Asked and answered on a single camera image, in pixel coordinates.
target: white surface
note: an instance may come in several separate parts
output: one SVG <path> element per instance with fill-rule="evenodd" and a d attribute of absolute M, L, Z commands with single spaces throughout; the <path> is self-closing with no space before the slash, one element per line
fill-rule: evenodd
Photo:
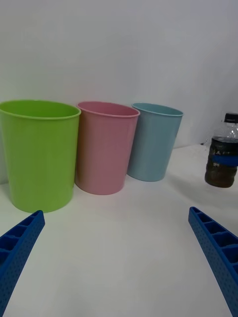
<path fill-rule="evenodd" d="M 216 279 L 188 223 L 194 205 L 238 235 L 238 182 L 204 182 L 203 146 L 175 149 L 166 178 L 126 178 L 123 190 L 45 214 L 43 229 L 4 317 L 228 317 Z M 0 233 L 27 213 L 0 186 Z"/>
<path fill-rule="evenodd" d="M 237 0 L 1 0 L 0 101 L 169 105 L 176 146 L 204 142 L 237 91 L 237 15 Z"/>

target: water bottle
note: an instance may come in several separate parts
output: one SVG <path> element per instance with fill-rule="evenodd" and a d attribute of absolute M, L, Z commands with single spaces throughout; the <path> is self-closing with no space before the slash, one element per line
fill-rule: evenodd
<path fill-rule="evenodd" d="M 206 166 L 205 181 L 228 188 L 234 183 L 238 166 L 238 113 L 226 113 L 215 130 Z"/>

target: white wall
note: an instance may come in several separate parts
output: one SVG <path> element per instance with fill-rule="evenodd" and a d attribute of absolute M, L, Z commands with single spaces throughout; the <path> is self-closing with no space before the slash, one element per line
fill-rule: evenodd
<path fill-rule="evenodd" d="M 160 103 L 205 141 L 238 84 L 237 0 L 1 0 L 0 100 Z"/>

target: dark liquid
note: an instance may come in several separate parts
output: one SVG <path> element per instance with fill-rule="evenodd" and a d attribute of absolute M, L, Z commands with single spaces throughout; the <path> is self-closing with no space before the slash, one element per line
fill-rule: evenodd
<path fill-rule="evenodd" d="M 214 163 L 213 155 L 238 156 L 238 140 L 213 137 L 206 167 L 205 181 L 216 187 L 228 188 L 234 183 L 237 167 Z"/>

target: bottle cap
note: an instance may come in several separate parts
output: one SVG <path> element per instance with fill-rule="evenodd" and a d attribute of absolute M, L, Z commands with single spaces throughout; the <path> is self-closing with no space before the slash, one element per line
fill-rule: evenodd
<path fill-rule="evenodd" d="M 224 122 L 238 123 L 238 113 L 232 113 L 232 112 L 226 113 Z"/>

